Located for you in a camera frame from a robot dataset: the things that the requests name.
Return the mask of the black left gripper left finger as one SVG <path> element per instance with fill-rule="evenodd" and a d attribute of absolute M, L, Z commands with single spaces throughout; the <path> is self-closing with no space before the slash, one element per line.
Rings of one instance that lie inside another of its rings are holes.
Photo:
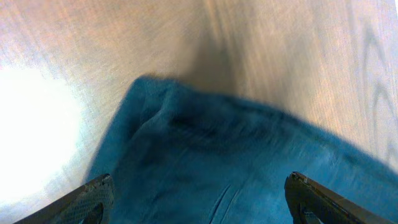
<path fill-rule="evenodd" d="M 103 174 L 16 224 L 107 224 L 113 204 L 113 178 Z"/>

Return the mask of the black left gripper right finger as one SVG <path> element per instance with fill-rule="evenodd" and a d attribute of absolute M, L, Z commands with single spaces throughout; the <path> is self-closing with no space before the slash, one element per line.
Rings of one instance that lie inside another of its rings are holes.
<path fill-rule="evenodd" d="M 292 172 L 285 180 L 285 199 L 294 224 L 393 224 L 318 182 Z"/>

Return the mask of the navy blue trousers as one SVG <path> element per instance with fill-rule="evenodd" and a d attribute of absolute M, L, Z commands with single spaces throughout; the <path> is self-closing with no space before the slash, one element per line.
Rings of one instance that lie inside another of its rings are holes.
<path fill-rule="evenodd" d="M 291 223 L 284 183 L 293 171 L 397 220 L 397 175 L 338 136 L 149 76 L 127 91 L 88 177 L 112 176 L 112 223 Z"/>

